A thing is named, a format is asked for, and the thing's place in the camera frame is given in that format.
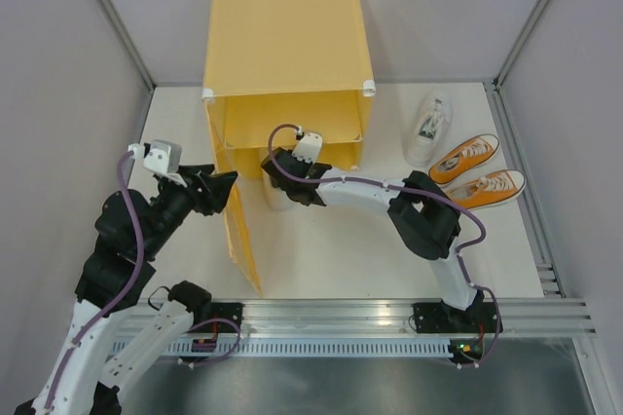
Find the black mounting base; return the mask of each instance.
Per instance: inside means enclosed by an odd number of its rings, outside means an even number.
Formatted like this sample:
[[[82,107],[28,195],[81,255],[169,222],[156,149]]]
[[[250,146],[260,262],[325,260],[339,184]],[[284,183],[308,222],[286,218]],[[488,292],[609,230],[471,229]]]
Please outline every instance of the black mounting base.
[[[211,320],[213,318],[223,318],[225,320],[230,320],[235,322],[238,327],[242,324],[242,311],[244,305],[242,303],[219,303],[217,301],[213,301],[210,307],[209,316],[206,319]],[[218,322],[216,326],[219,333],[232,333],[234,330],[224,324],[223,322]],[[199,333],[210,333],[213,332],[214,328],[212,324],[205,325],[204,327],[200,327],[199,329],[191,332],[192,334]]]
[[[465,311],[452,308],[442,301],[413,304],[413,320],[418,334],[479,334],[482,324],[486,333],[494,333],[500,317],[493,303],[483,301],[482,292]]]

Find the orange shoe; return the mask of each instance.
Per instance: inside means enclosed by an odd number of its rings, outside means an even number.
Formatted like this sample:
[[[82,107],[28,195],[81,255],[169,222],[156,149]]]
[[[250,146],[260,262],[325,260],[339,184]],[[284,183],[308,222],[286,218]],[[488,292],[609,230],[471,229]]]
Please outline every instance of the orange shoe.
[[[464,208],[486,208],[512,201],[525,187],[526,179],[520,171],[500,170],[451,188],[446,194]]]
[[[460,174],[485,164],[499,148],[499,139],[493,134],[480,134],[463,144],[433,165],[428,176],[437,184],[448,184]]]

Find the metal grille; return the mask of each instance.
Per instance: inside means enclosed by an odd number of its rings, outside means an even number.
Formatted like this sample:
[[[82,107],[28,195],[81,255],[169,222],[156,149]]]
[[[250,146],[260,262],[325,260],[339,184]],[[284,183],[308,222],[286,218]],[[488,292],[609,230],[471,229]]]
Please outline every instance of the metal grille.
[[[110,356],[113,357],[131,342],[120,337]],[[193,339],[182,337],[170,344],[163,357],[205,357],[223,355],[236,342],[230,336],[219,337],[213,353],[194,351]],[[332,358],[449,358],[448,339],[258,339],[248,338],[240,343],[234,356],[238,357],[332,357]]]

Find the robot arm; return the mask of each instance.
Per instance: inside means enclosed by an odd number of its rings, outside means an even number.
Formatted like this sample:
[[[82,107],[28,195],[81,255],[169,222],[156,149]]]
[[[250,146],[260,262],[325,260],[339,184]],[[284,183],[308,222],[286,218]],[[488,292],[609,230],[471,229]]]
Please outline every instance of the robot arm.
[[[322,145],[319,134],[307,132],[300,137],[294,150],[277,148],[275,160],[287,173],[310,182],[286,176],[271,157],[262,163],[262,169],[292,201],[305,206],[367,208],[388,215],[405,246],[429,261],[446,305],[465,312],[477,298],[482,300],[482,293],[465,281],[455,253],[459,212],[425,196],[387,189],[389,185],[408,187],[446,197],[426,174],[412,171],[404,179],[349,181],[345,172],[316,162]]]
[[[120,399],[128,389],[168,343],[204,321],[209,311],[209,293],[191,283],[176,285],[152,323],[102,371],[117,331],[156,272],[150,262],[191,211],[221,212],[238,177],[234,171],[212,174],[213,165],[179,166],[181,147],[165,141],[132,144],[129,150],[154,174],[159,192],[147,202],[138,191],[129,190],[144,240],[144,261],[136,280],[123,299],[93,323],[94,316],[119,298],[136,265],[134,227],[117,192],[106,200],[95,222],[99,235],[76,287],[73,320],[55,368],[39,396],[18,407],[16,414],[121,413]]]

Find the shoe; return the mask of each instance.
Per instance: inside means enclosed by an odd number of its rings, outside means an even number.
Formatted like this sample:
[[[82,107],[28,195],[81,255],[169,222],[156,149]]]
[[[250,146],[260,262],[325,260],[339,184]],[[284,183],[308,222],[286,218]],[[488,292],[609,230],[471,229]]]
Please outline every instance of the shoe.
[[[448,184],[466,171],[488,162],[499,148],[493,134],[480,134],[463,144],[433,165],[428,176],[437,184]]]
[[[500,170],[446,191],[459,206],[469,209],[499,206],[517,198],[526,187],[520,171]]]
[[[447,132],[452,121],[450,96],[433,91],[420,104],[416,122],[405,141],[405,160],[416,167],[428,165],[435,147]]]

